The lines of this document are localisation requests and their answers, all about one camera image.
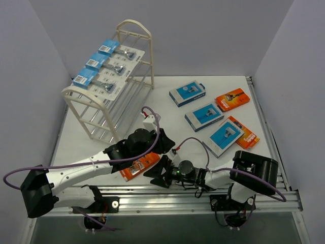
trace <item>wire rack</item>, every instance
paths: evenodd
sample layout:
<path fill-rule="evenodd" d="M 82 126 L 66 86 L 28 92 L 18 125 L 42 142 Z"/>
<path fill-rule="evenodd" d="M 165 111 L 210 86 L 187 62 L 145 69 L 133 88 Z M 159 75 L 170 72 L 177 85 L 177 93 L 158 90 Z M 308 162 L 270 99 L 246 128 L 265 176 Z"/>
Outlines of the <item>wire rack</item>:
<path fill-rule="evenodd" d="M 146 53 L 126 79 L 126 84 L 114 101 L 101 99 L 94 93 L 68 86 L 62 90 L 64 100 L 89 138 L 104 143 L 117 143 L 123 139 L 141 107 L 154 89 L 152 36 L 141 23 L 127 19 L 116 27 L 111 40 L 144 50 Z M 145 82 L 147 76 L 151 82 Z"/>

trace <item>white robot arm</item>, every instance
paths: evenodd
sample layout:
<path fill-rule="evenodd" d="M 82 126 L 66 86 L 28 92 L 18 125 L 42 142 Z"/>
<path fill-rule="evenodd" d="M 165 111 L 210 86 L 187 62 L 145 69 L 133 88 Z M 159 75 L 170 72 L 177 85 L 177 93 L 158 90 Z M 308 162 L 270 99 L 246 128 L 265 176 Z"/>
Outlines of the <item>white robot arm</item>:
<path fill-rule="evenodd" d="M 274 185 L 278 167 L 276 161 L 238 151 L 234 160 L 222 167 L 212 171 L 198 169 L 193 167 L 188 160 L 179 163 L 180 159 L 176 150 L 172 149 L 175 142 L 165 135 L 162 128 L 159 128 L 154 115 L 146 116 L 143 125 L 145 129 L 135 130 L 126 140 L 122 140 L 90 158 L 64 166 L 66 168 L 31 170 L 20 187 L 28 217 L 42 216 L 55 207 L 73 206 L 92 209 L 96 212 L 96 208 L 100 207 L 103 200 L 99 189 L 96 186 L 82 188 L 71 186 L 89 178 L 128 168 L 136 158 L 139 158 L 137 156 L 149 152 L 164 155 L 160 162 L 144 173 L 144 176 L 154 178 L 151 181 L 152 184 L 168 188 L 173 180 L 190 182 L 207 192 L 234 182 L 231 188 L 231 198 L 239 203 L 244 203 L 256 192 L 266 195 L 274 194 L 258 181 L 224 169 L 233 169 L 246 172 L 246 174 L 250 172 Z M 112 160 L 117 160 L 119 163 L 113 163 Z"/>

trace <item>white wall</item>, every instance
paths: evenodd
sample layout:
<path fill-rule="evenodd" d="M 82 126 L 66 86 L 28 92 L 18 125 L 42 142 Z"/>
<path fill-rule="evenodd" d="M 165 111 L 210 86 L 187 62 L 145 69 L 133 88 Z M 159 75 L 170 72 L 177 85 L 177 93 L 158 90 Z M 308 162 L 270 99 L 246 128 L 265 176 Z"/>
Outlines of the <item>white wall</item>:
<path fill-rule="evenodd" d="M 1 175 L 49 164 L 71 80 L 27 0 L 0 3 Z M 20 185 L 24 173 L 10 182 Z M 0 183 L 0 243 L 17 243 L 26 222 L 19 191 Z"/>
<path fill-rule="evenodd" d="M 30 0 L 75 76 L 118 23 L 154 38 L 156 75 L 252 75 L 293 0 Z"/>
<path fill-rule="evenodd" d="M 325 1 L 295 0 L 258 68 L 254 87 L 312 243 L 324 243 Z"/>

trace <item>blue razor package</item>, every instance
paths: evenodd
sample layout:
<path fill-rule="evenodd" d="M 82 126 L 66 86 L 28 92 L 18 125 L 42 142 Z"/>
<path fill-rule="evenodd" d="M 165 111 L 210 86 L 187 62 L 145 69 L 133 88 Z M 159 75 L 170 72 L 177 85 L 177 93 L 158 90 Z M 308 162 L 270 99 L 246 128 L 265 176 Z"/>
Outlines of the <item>blue razor package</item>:
<path fill-rule="evenodd" d="M 73 85 L 81 87 L 83 89 L 88 89 L 88 85 L 94 79 L 94 77 L 98 74 L 95 70 L 90 70 L 87 68 L 83 68 L 78 75 L 72 80 Z"/>
<path fill-rule="evenodd" d="M 95 52 L 90 59 L 86 63 L 86 68 L 89 68 L 91 70 L 99 71 L 100 67 L 103 65 L 104 62 L 106 62 L 108 59 L 107 55 Z"/>
<path fill-rule="evenodd" d="M 185 119 L 195 132 L 223 119 L 223 117 L 222 111 L 214 102 L 185 114 Z"/>
<path fill-rule="evenodd" d="M 98 49 L 99 53 L 105 54 L 108 57 L 112 56 L 114 50 L 120 45 L 119 42 L 107 39 Z"/>
<path fill-rule="evenodd" d="M 219 158 L 242 135 L 244 132 L 230 119 L 226 119 L 212 136 L 203 140 L 203 144 Z"/>
<path fill-rule="evenodd" d="M 189 84 L 169 91 L 169 96 L 176 103 L 177 107 L 192 102 L 195 99 L 205 96 L 205 87 L 196 80 Z"/>

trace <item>orange razor package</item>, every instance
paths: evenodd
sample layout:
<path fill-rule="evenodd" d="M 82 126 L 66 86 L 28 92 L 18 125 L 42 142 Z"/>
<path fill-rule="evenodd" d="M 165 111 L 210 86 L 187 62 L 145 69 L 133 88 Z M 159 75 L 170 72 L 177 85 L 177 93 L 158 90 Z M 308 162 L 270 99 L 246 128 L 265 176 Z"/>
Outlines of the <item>orange razor package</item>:
<path fill-rule="evenodd" d="M 120 170 L 121 175 L 123 176 L 125 181 L 129 181 L 130 179 L 133 179 L 141 172 L 145 171 L 155 163 L 159 161 L 160 157 L 158 154 L 155 154 L 153 152 L 143 156 L 142 158 L 139 158 L 138 160 L 135 160 L 131 167 L 128 167 L 126 169 Z"/>
<path fill-rule="evenodd" d="M 229 111 L 240 105 L 249 102 L 249 97 L 240 88 L 229 93 L 223 94 L 215 99 L 215 102 L 223 111 Z"/>
<path fill-rule="evenodd" d="M 236 141 L 238 145 L 240 145 L 243 149 L 250 149 L 254 147 L 256 143 L 258 143 L 259 138 L 253 132 L 247 129 L 242 123 L 232 116 L 230 116 L 228 119 L 230 119 L 232 122 L 234 122 L 234 124 L 244 131 L 244 135 L 242 135 Z"/>

